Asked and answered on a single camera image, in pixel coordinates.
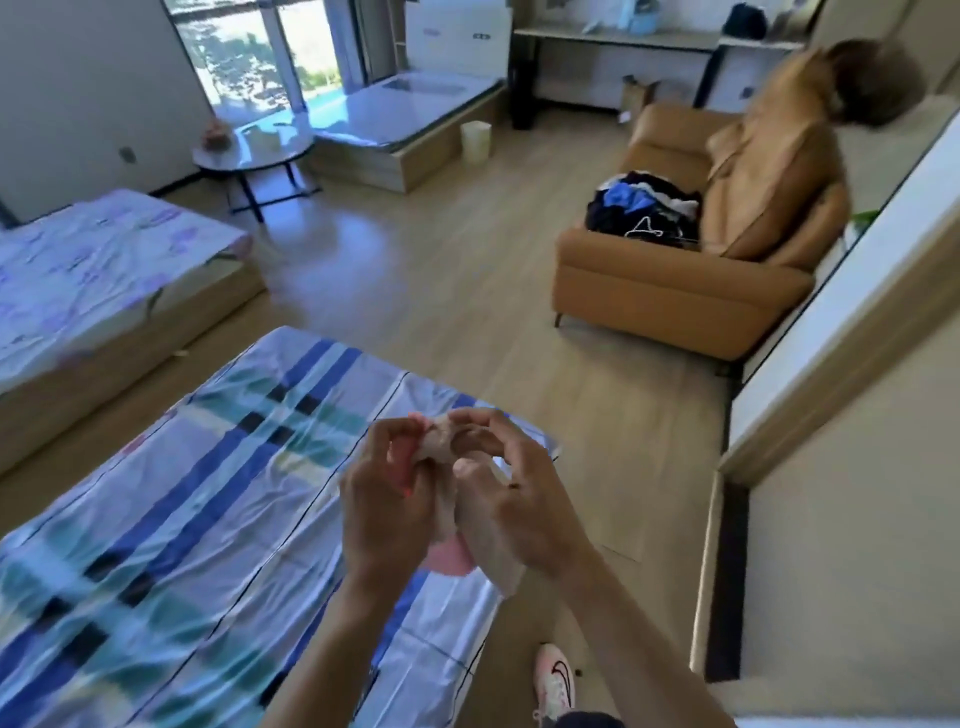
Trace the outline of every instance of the tan leather sofa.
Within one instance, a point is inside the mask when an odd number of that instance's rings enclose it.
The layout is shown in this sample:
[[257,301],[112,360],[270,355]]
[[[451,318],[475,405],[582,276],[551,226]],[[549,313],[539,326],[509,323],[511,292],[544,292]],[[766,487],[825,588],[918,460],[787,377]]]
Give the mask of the tan leather sofa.
[[830,125],[832,74],[787,59],[747,113],[654,104],[620,172],[704,193],[699,251],[585,230],[557,241],[553,308],[726,361],[745,355],[812,290],[850,217]]

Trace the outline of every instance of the foliage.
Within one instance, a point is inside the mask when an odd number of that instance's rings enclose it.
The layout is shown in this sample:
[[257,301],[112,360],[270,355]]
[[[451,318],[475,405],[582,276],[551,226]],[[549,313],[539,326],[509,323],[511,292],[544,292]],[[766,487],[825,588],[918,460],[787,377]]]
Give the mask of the foliage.
[[286,92],[269,43],[252,33],[223,39],[210,22],[189,23],[179,30],[190,60],[195,67],[209,72],[221,96],[262,109],[286,104]]
[[319,71],[308,71],[303,66],[297,66],[297,78],[300,79],[300,87],[304,92],[310,92],[318,88],[327,88],[328,86],[340,86],[339,68],[323,68]]

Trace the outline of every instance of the mattress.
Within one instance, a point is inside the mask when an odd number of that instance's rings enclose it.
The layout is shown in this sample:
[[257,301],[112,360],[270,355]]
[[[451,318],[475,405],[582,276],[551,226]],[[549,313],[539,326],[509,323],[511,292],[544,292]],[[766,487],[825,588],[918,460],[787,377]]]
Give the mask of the mattress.
[[404,71],[309,109],[317,136],[393,150],[500,85],[496,78]]
[[237,271],[250,239],[115,190],[0,233],[0,394]]
[[[474,402],[268,334],[0,543],[0,725],[252,728],[343,578],[338,481],[370,423]],[[499,602],[479,571],[418,571],[353,725],[450,723]]]

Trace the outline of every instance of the finger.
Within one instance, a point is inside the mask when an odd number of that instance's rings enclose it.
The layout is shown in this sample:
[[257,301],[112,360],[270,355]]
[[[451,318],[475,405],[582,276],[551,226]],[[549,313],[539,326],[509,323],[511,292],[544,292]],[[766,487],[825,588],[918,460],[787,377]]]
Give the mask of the finger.
[[446,413],[455,425],[481,425],[488,427],[500,442],[506,445],[509,442],[527,439],[527,434],[514,425],[503,412],[491,407],[461,407],[451,409]]
[[423,429],[427,429],[433,424],[433,420],[424,415],[422,412],[409,412],[407,417],[413,420],[415,423],[419,423]]
[[453,474],[462,487],[469,488],[490,506],[507,496],[509,491],[496,479],[486,463],[462,457],[453,464]]
[[407,435],[418,437],[423,433],[423,426],[409,417],[396,417],[390,420],[377,420],[370,425],[367,433],[365,452],[377,460],[386,460],[390,451],[390,443],[397,437]]
[[433,510],[437,493],[437,469],[429,460],[418,463],[414,468],[414,487],[410,502],[415,508]]
[[481,425],[467,425],[466,429],[454,435],[450,449],[457,457],[477,450],[493,457],[503,457],[503,443],[500,438]]

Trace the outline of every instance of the forearm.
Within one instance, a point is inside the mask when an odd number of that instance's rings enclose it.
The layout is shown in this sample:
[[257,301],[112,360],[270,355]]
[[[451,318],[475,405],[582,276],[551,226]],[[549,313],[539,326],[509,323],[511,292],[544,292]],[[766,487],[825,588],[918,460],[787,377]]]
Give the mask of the forearm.
[[732,728],[713,699],[595,550],[558,584],[627,728]]
[[260,728],[346,728],[393,602],[349,577],[270,703]]

